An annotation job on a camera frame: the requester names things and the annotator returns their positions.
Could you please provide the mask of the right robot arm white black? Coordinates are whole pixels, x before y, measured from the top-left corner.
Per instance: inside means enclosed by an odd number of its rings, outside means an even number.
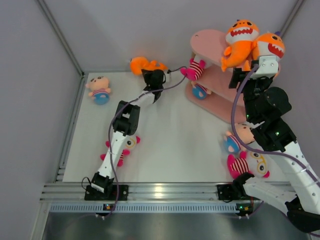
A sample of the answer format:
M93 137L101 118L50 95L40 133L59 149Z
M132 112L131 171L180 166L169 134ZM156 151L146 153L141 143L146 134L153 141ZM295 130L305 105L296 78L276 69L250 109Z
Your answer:
M287 93L271 86L272 76L255 77L258 69L257 64L251 71L234 68L228 86L236 89L233 105L243 95L246 120L257 125L250 131L260 148L253 149L243 141L240 144L253 153L273 157L294 191L280 189L252 173L242 173L231 186L238 198L260 199L281 211L298 230L311 234L320 229L320 179L282 119L292 109Z

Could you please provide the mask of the orange shark plush back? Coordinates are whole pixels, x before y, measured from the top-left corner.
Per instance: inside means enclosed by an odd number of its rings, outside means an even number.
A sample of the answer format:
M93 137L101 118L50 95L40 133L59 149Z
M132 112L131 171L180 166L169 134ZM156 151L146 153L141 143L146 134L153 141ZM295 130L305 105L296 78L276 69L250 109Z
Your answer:
M168 69L168 67L165 64L158 62L157 60L149 61L144 56L138 56L138 57L132 58L130 61L129 67L130 67L131 72L136 76L141 75L142 70L147 70L147 71L162 70L162 71L165 71Z

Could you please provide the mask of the orange shark plush purple fin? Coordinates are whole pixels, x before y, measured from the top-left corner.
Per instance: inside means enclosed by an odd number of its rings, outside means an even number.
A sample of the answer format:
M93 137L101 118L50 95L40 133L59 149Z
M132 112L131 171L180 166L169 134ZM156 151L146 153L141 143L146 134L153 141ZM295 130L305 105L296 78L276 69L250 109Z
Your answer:
M285 44L282 38L275 33L264 33L254 40L243 40L245 47L251 55L252 61L257 61L262 56L275 56L279 63L285 54Z

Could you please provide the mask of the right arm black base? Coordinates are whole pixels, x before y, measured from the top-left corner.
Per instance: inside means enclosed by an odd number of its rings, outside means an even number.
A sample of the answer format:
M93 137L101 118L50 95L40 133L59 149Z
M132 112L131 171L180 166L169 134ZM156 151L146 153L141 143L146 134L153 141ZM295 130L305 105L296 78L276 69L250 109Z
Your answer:
M217 185L218 199L225 203L240 200L241 195L233 184L218 184Z

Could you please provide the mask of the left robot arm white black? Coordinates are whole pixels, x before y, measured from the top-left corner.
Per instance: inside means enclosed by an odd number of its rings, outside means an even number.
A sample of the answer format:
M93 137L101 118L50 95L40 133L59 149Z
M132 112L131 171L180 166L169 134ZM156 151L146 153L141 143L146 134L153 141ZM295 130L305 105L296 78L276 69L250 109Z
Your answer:
M166 82L163 70L142 70L145 88L131 101L121 100L109 126L109 147L103 162L91 180L91 187L102 200L113 194L115 167L125 149L125 145L134 136L139 125L141 108L154 104L161 96Z

